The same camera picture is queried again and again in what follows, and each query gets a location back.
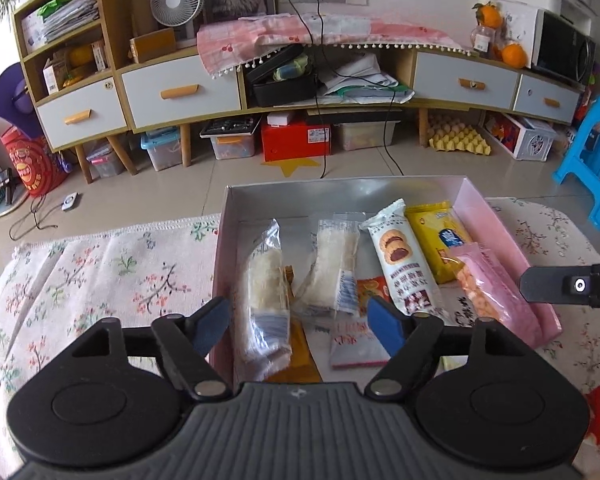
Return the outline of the orange white biscuit packet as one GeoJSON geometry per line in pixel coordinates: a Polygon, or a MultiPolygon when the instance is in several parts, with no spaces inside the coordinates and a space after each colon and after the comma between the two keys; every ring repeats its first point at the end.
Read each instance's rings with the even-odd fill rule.
{"type": "Polygon", "coordinates": [[[378,367],[388,362],[387,351],[367,323],[367,303],[370,298],[389,300],[389,291],[383,276],[356,282],[358,310],[339,315],[332,326],[329,365],[335,370],[355,367],[378,367]]]}

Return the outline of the pink wafer packet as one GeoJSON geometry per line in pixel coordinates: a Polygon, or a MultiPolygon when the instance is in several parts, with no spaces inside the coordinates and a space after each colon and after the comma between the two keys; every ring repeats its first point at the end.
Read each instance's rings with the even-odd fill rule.
{"type": "Polygon", "coordinates": [[[531,348],[543,339],[540,322],[491,249],[473,242],[450,248],[443,260],[478,318],[494,318],[531,348]]]}

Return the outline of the clear white cracker pack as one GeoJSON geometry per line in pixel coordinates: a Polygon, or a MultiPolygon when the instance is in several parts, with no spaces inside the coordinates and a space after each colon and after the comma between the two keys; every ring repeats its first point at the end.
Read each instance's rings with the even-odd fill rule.
{"type": "Polygon", "coordinates": [[[336,212],[317,221],[313,261],[292,310],[300,318],[358,314],[356,262],[362,212],[336,212]]]}

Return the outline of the white jam cookie pack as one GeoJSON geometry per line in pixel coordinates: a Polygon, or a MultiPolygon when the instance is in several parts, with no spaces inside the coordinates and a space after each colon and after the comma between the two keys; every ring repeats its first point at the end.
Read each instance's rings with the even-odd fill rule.
{"type": "Polygon", "coordinates": [[[425,312],[450,322],[439,286],[399,198],[361,225],[370,234],[393,304],[404,314],[425,312]]]}

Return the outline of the yellow snack packet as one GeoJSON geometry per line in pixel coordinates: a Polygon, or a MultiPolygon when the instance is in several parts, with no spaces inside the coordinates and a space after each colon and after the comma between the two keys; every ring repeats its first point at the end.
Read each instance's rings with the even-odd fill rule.
{"type": "Polygon", "coordinates": [[[454,281],[455,263],[449,256],[449,250],[474,240],[451,203],[446,200],[442,203],[407,206],[405,217],[410,222],[436,282],[445,284],[454,281]]]}

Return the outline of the gold snack bar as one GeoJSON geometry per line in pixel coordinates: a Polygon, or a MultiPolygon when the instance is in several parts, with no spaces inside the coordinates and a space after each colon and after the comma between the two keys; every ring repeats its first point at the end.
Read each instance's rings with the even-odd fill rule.
{"type": "Polygon", "coordinates": [[[298,318],[290,321],[291,357],[289,365],[266,378],[266,382],[273,384],[317,384],[322,381],[317,366],[312,358],[306,333],[298,318]]]}

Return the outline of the red white snack packet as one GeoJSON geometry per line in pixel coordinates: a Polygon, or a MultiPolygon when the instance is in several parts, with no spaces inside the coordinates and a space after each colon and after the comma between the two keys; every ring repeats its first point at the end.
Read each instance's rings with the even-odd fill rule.
{"type": "Polygon", "coordinates": [[[590,411],[590,422],[584,440],[590,445],[600,446],[600,386],[586,392],[584,397],[590,411]]]}

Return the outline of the pink cardboard box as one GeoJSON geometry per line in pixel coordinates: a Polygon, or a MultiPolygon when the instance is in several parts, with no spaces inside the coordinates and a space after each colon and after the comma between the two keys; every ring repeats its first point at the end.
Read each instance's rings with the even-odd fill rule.
{"type": "Polygon", "coordinates": [[[465,177],[385,177],[285,181],[226,189],[216,245],[213,293],[232,296],[237,270],[275,219],[284,263],[299,285],[312,263],[317,221],[340,212],[377,214],[402,198],[411,205],[451,203],[476,242],[493,250],[514,280],[530,263],[500,217],[465,177]]]}

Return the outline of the blue plastic stool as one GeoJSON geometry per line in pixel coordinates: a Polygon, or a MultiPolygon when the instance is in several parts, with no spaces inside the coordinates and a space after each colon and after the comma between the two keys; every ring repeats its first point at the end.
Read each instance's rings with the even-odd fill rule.
{"type": "Polygon", "coordinates": [[[576,177],[592,194],[588,220],[600,231],[600,97],[588,109],[562,163],[553,174],[557,184],[576,177]]]}

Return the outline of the white patterned box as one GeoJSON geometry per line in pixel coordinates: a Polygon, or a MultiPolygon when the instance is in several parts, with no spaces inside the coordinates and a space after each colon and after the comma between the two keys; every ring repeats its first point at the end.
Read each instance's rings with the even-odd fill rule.
{"type": "Polygon", "coordinates": [[[521,162],[545,162],[557,132],[539,119],[487,112],[483,128],[521,162]]]}

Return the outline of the clear plastic bin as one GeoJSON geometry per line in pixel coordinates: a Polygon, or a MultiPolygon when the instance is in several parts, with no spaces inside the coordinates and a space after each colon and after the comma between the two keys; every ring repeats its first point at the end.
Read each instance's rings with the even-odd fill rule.
{"type": "Polygon", "coordinates": [[[384,148],[392,144],[398,122],[349,122],[336,125],[335,132],[343,151],[384,148]]]}

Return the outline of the orange fruit lower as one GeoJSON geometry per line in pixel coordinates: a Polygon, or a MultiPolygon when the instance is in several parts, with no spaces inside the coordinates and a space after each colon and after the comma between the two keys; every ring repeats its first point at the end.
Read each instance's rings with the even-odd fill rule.
{"type": "Polygon", "coordinates": [[[521,70],[528,64],[528,55],[520,44],[506,44],[501,48],[502,62],[515,70],[521,70]]]}

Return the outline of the black microwave oven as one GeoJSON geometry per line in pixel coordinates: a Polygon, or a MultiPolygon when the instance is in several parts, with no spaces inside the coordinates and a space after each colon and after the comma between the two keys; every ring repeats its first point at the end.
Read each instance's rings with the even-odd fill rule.
{"type": "Polygon", "coordinates": [[[536,14],[531,66],[575,84],[587,84],[595,62],[596,44],[573,24],[545,10],[536,14]]]}

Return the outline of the orange fruit upper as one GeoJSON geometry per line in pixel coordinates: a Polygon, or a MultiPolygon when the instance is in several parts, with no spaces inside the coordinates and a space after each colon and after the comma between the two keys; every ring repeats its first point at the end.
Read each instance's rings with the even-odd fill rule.
{"type": "Polygon", "coordinates": [[[472,8],[475,10],[476,20],[480,26],[497,30],[503,25],[501,13],[492,2],[475,3],[472,8]]]}

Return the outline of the black storage case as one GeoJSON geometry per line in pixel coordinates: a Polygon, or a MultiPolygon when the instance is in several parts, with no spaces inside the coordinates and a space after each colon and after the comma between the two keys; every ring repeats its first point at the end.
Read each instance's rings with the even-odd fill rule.
{"type": "Polygon", "coordinates": [[[323,87],[312,58],[301,44],[291,44],[253,62],[246,71],[245,84],[249,103],[260,107],[313,100],[323,87]]]}

